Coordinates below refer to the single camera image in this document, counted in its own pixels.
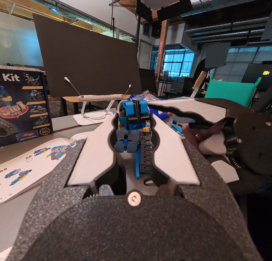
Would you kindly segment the large black board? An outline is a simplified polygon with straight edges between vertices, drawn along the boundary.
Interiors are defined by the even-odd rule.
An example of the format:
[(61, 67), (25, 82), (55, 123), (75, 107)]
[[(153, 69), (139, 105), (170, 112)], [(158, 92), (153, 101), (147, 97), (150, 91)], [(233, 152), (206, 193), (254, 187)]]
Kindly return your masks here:
[(50, 95), (140, 94), (134, 43), (33, 14)]

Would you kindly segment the wooden table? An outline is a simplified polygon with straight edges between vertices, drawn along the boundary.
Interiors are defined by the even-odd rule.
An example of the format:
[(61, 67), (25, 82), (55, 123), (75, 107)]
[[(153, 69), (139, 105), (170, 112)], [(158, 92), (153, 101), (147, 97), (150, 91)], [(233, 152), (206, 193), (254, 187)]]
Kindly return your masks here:
[(77, 96), (61, 97), (60, 98), (60, 117), (68, 116), (67, 105), (66, 105), (67, 101), (73, 103), (74, 113), (79, 114), (78, 103), (81, 101), (78, 100)]

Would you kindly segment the wooden pillar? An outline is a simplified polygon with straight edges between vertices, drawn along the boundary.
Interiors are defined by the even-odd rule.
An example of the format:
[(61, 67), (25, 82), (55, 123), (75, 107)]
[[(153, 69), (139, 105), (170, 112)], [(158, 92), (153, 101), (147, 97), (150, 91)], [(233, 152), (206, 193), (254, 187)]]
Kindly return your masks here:
[(156, 83), (158, 93), (159, 93), (159, 84), (160, 84), (160, 80), (161, 80), (161, 72), (162, 72), (162, 65), (163, 65), (163, 59), (164, 59), (164, 52), (165, 52), (165, 45), (166, 45), (169, 21), (170, 21), (169, 19), (162, 21), (162, 27), (161, 27), (160, 41), (163, 40), (163, 48), (162, 48), (162, 54), (160, 56), (158, 56), (158, 58), (157, 58), (157, 66), (156, 66), (156, 72), (158, 73), (158, 80)]

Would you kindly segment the pile of loose building bricks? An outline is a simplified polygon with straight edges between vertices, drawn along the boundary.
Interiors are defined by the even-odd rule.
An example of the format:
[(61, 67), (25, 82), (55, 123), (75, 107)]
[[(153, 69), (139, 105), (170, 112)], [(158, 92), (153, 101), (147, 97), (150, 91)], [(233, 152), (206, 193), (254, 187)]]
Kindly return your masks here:
[(169, 127), (174, 130), (175, 133), (177, 133), (180, 137), (185, 138), (182, 132), (182, 128), (180, 126), (178, 126), (177, 124), (170, 124)]

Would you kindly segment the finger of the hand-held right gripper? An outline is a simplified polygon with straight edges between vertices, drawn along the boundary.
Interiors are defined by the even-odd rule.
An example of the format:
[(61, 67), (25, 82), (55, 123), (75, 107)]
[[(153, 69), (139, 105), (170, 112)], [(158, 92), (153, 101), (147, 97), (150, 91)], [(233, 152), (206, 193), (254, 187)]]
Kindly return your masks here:
[(192, 128), (207, 129), (226, 117), (226, 109), (196, 99), (171, 99), (148, 102), (154, 110), (173, 114), (173, 121), (192, 124)]
[(219, 173), (226, 184), (239, 180), (236, 169), (223, 160), (217, 160), (211, 163), (212, 167)]

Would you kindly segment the paned window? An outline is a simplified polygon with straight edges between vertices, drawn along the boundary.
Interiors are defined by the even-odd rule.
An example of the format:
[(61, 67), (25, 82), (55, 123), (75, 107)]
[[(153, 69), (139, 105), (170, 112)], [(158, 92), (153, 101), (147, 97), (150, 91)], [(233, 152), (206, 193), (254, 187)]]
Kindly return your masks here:
[(166, 52), (163, 71), (169, 71), (170, 77), (188, 77), (191, 72), (195, 54), (188, 51)]

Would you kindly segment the blue storage bin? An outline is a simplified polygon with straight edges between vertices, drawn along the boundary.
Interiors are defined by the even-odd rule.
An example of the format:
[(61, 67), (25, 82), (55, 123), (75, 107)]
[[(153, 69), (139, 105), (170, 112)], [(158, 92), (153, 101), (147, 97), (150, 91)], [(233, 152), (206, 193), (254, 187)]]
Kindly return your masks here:
[(171, 112), (163, 112), (160, 110), (153, 110), (154, 114), (158, 116), (163, 122), (166, 124), (172, 124), (173, 123), (173, 117)]

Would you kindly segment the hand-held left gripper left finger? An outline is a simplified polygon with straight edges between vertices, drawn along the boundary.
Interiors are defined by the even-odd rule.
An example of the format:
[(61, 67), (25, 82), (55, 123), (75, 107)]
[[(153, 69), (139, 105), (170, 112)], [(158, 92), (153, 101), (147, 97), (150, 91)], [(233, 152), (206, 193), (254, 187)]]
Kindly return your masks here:
[(118, 115), (115, 113), (90, 133), (79, 154), (68, 186), (88, 185), (97, 194), (101, 185), (113, 185), (119, 175), (114, 145)]

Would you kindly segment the white instruction booklet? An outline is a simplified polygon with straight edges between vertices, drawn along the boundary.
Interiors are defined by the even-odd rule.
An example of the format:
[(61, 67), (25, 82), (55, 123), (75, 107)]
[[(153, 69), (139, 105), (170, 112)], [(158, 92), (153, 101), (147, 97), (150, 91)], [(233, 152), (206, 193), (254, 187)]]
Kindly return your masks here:
[(0, 204), (39, 184), (91, 132), (48, 141), (0, 166)]

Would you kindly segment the grey desk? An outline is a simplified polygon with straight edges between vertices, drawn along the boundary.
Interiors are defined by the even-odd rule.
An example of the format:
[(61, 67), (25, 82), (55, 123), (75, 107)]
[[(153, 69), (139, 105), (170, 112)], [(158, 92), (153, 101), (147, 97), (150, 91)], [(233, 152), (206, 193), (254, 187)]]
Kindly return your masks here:
[[(76, 122), (72, 116), (53, 118), (53, 129), (56, 129), (53, 134), (1, 148), (1, 164), (24, 154), (45, 142), (56, 138), (71, 138), (75, 134), (93, 131), (101, 124), (102, 123), (88, 126), (76, 126)], [(147, 175), (141, 175), (140, 178), (135, 177), (134, 154), (127, 154), (126, 152), (118, 154), (117, 161), (119, 164), (123, 164), (126, 169), (128, 191), (137, 189), (145, 195), (153, 195), (156, 193), (157, 187), (155, 185), (144, 185), (144, 179), (147, 178)], [(14, 244), (25, 212), (38, 189), (39, 186), (35, 186), (0, 206), (1, 252)]]

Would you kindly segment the blue grey building-block toy robot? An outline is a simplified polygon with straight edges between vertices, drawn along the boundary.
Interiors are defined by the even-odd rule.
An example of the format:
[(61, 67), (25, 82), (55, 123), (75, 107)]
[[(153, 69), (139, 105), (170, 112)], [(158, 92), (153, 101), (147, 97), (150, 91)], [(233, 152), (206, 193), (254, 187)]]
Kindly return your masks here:
[(122, 100), (117, 113), (119, 122), (115, 151), (135, 154), (136, 178), (139, 178), (140, 174), (149, 174), (154, 145), (151, 141), (150, 110), (147, 101)]

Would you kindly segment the clear plastic parts bags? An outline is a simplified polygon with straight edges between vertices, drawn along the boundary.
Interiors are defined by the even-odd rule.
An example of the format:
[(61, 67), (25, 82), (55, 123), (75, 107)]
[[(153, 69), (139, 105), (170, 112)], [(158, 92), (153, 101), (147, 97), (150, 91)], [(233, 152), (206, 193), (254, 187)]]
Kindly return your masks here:
[(132, 100), (145, 100), (147, 102), (159, 101), (154, 93), (150, 93), (148, 90), (144, 91), (142, 94), (138, 94), (132, 97)]

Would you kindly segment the tilted wooden board stand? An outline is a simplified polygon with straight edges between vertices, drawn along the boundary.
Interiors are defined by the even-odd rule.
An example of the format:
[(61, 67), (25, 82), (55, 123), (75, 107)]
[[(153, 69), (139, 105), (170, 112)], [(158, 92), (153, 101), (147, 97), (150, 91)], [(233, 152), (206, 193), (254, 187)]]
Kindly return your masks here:
[(190, 98), (203, 98), (206, 95), (206, 91), (209, 84), (209, 72), (210, 71), (202, 71), (197, 78), (194, 86), (193, 86), (193, 92), (190, 96)]

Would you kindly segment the black light stand pole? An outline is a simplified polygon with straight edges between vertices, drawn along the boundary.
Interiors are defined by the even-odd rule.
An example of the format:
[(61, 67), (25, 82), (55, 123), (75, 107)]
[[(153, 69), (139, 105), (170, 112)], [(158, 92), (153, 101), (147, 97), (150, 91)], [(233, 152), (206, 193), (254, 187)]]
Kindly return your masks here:
[(136, 46), (136, 54), (138, 54), (139, 50), (139, 33), (140, 33), (140, 23), (141, 23), (141, 17), (135, 13), (136, 19), (137, 19), (137, 30), (135, 35), (135, 46)]

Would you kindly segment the black partition board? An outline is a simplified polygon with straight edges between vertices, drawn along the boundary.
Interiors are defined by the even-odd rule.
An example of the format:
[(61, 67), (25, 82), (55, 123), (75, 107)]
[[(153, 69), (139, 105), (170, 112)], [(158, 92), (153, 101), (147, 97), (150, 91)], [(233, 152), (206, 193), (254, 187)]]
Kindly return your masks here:
[(257, 89), (267, 90), (272, 84), (272, 65), (271, 64), (249, 64), (243, 76), (242, 83), (255, 83), (261, 78)]

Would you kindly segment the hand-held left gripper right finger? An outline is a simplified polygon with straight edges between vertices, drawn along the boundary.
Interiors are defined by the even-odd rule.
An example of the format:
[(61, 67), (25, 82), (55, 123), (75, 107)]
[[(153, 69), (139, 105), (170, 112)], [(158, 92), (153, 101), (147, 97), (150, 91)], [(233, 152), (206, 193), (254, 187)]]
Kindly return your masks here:
[(155, 185), (167, 185), (171, 195), (175, 195), (178, 185), (200, 185), (182, 138), (154, 114), (150, 128), (154, 144), (150, 176)]

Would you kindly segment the person's right hand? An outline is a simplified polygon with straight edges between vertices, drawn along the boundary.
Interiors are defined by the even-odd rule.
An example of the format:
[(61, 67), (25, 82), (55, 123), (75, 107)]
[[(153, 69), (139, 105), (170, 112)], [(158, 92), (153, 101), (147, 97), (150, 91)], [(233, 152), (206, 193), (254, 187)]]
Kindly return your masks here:
[(182, 127), (182, 132), (185, 138), (201, 153), (199, 149), (199, 144), (211, 137), (214, 134), (219, 134), (221, 129), (223, 128), (225, 121), (221, 121), (217, 123), (215, 126), (210, 127), (209, 129), (192, 129), (189, 125), (185, 125)]

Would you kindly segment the green padded panel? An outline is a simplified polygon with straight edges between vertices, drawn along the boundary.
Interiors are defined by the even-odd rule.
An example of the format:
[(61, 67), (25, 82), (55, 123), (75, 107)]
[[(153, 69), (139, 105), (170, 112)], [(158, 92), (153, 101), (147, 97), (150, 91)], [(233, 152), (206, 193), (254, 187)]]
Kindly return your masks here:
[(260, 81), (261, 77), (254, 84), (213, 80), (209, 82), (205, 98), (226, 99), (249, 108)]

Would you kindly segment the small black board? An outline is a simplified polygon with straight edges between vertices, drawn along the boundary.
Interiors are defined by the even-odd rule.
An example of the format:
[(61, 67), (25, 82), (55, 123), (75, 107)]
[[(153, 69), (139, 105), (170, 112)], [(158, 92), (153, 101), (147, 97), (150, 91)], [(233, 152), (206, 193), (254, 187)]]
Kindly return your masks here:
[(156, 82), (155, 82), (155, 71), (153, 69), (142, 69), (139, 68), (141, 91), (148, 90), (151, 93), (158, 94)]

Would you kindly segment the dark blue robot kit box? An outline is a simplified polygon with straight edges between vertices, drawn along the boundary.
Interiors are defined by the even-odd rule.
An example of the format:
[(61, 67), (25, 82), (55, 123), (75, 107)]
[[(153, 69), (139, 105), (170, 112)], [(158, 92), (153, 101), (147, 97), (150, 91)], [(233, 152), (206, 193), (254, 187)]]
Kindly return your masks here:
[(43, 72), (0, 66), (0, 146), (52, 133)]

